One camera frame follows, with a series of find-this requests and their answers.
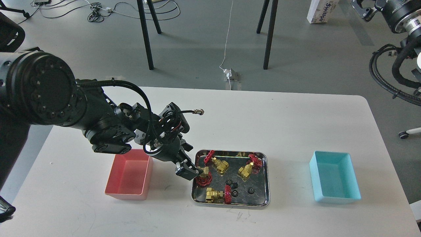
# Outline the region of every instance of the power outlet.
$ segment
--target power outlet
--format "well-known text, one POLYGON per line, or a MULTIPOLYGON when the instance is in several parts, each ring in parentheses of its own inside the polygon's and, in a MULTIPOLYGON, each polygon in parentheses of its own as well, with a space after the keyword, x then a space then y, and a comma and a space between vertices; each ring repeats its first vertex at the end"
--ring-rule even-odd
POLYGON ((224 81, 238 81, 239 76, 238 73, 235 72, 233 69, 224 69, 224 81))

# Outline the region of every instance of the white box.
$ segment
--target white box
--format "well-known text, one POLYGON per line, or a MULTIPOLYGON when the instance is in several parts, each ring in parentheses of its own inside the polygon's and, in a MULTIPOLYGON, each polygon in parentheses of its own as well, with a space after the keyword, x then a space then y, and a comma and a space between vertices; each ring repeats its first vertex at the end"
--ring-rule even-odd
POLYGON ((328 22, 339 0, 312 0, 307 20, 310 23, 328 22))

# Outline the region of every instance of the plastic bin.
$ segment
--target plastic bin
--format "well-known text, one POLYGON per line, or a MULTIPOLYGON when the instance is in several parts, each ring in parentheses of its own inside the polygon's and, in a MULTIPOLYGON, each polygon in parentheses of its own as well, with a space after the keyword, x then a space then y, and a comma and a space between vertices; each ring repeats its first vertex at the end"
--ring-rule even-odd
POLYGON ((117 199, 145 200, 148 196, 153 161, 141 149, 115 155, 105 194, 117 199))
POLYGON ((361 199, 348 153, 315 151, 310 161, 310 173, 317 202, 346 204, 361 199))

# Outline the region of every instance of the floor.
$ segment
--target floor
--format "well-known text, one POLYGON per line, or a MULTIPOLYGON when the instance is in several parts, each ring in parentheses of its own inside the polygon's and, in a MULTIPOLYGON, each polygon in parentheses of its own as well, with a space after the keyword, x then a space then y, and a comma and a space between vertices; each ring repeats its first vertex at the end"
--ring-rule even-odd
MULTIPOLYGON (((148 70, 139 20, 113 14, 102 23, 89 23, 86 20, 91 12, 89 7, 57 19, 46 19, 36 13, 21 24, 26 39, 20 49, 39 46, 67 62, 77 78, 104 80, 115 77, 139 86, 229 89, 218 66, 224 58, 232 1, 175 1, 181 14, 160 22, 161 35, 156 33, 153 22, 148 21, 155 70, 148 70)), ((35 11, 29 5, 30 0, 3 2, 30 13, 35 11)), ((115 1, 101 2, 105 8, 113 7, 115 1)), ((127 2, 136 6, 134 0, 127 2)), ((240 73, 240 81, 233 83, 233 90, 363 96, 377 121, 408 202, 420 200, 421 135, 411 135, 406 140, 397 135, 400 131, 421 126, 417 118, 419 108, 400 99, 392 100, 392 95, 378 86, 368 71, 372 52, 387 43, 398 45, 406 37, 405 33, 392 34, 380 14, 365 23, 345 0, 340 1, 328 23, 309 24, 306 16, 310 2, 279 2, 269 69, 263 70, 269 16, 262 33, 256 34, 263 1, 234 0, 226 59, 222 65, 240 73)), ((85 1, 79 0, 42 13, 59 16, 84 4, 85 1)), ((162 11, 171 10, 170 4, 162 11)), ((118 5, 117 10, 139 16, 126 4, 118 5)), ((5 14, 16 22, 24 19, 18 13, 5 14)), ((393 60, 382 57, 378 66, 384 77, 396 84, 390 73, 393 60)), ((401 72, 407 78, 413 78, 410 73, 413 68, 415 61, 408 60, 401 72)), ((50 129, 31 128, 27 145, 1 192, 6 199, 12 201, 15 197, 50 129)))

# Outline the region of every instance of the black table leg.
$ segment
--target black table leg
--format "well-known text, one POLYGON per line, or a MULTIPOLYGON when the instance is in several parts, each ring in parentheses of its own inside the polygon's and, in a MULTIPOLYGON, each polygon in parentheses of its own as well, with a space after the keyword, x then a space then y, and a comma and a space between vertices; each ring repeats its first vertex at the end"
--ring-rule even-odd
POLYGON ((269 0, 264 0, 262 13, 260 14, 259 24, 257 25, 256 33, 260 34, 260 30, 262 29, 264 17, 266 15, 267 7, 269 6, 269 0))
POLYGON ((22 13, 24 15, 24 17, 29 18, 29 13, 25 12, 25 10, 19 10, 19 9, 14 9, 14 8, 8 8, 6 7, 6 5, 4 5, 3 1, 0 0, 0 10, 5 10, 5 11, 12 11, 12 12, 17 12, 17 13, 22 13))
POLYGON ((140 25, 142 26, 143 40, 145 41, 146 57, 148 58, 149 70, 154 69, 152 60, 151 44, 149 42, 148 27, 146 26, 145 10, 143 9, 143 0, 137 0, 139 8, 140 25))
POLYGON ((155 13, 154 5, 152 4, 152 0, 146 0, 149 6, 149 11, 151 12, 152 19, 154 20, 155 28, 157 29, 158 34, 162 33, 161 27, 159 26, 157 14, 155 13))
POLYGON ((278 0, 273 0, 272 10, 270 12, 269 31, 267 32, 266 50, 264 53, 263 69, 267 70, 269 65, 270 48, 272 47, 273 29, 275 28, 276 10, 278 8, 278 0))

